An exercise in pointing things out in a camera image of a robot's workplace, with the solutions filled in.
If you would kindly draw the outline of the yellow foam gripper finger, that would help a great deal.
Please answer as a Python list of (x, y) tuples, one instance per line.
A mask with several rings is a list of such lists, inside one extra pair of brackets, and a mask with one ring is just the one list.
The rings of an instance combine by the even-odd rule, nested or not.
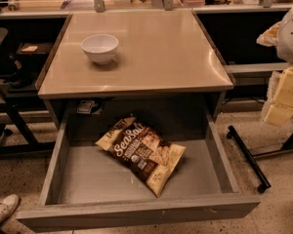
[(293, 65), (282, 72), (274, 71), (269, 81), (267, 101), (262, 109), (263, 121), (285, 124), (293, 116)]

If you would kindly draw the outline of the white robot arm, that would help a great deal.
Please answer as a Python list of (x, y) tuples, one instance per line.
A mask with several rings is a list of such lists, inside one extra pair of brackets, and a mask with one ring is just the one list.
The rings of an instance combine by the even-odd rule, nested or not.
[(275, 47), (277, 56), (289, 63), (281, 73), (272, 73), (268, 100), (262, 111), (266, 123), (282, 125), (293, 116), (293, 7), (281, 21), (262, 33), (256, 43)]

